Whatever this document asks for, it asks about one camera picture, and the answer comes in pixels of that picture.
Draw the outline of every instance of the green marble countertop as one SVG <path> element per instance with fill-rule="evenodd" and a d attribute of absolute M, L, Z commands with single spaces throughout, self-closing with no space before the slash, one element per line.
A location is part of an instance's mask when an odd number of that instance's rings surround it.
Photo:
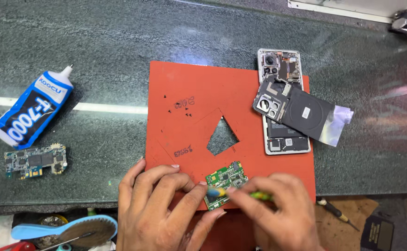
<path fill-rule="evenodd" d="M 299 50 L 311 93 L 355 111 L 338 147 L 314 143 L 319 195 L 407 193 L 407 39 L 208 3 L 0 0 L 0 116 L 43 71 L 75 65 L 74 93 L 34 144 L 66 145 L 69 168 L 6 180 L 0 141 L 0 205 L 115 202 L 145 153 L 149 62 L 255 69 L 259 48 Z"/>

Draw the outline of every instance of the blue glue tube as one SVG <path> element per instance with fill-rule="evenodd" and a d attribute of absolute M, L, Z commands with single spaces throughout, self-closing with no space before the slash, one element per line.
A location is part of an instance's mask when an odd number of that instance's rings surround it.
<path fill-rule="evenodd" d="M 0 117 L 0 139 L 17 150 L 33 144 L 72 92 L 72 66 L 60 73 L 44 72 L 25 90 Z"/>

